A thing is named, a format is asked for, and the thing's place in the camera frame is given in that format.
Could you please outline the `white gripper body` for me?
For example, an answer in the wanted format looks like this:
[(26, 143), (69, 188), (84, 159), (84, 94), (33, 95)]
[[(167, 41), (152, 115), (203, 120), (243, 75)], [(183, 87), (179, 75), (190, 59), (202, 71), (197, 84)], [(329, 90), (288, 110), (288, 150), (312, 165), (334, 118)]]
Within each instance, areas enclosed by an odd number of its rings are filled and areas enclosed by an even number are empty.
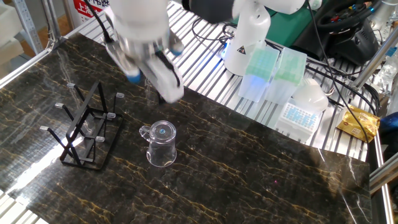
[(163, 52), (138, 61), (138, 67), (167, 103), (175, 103), (184, 96), (182, 76)]

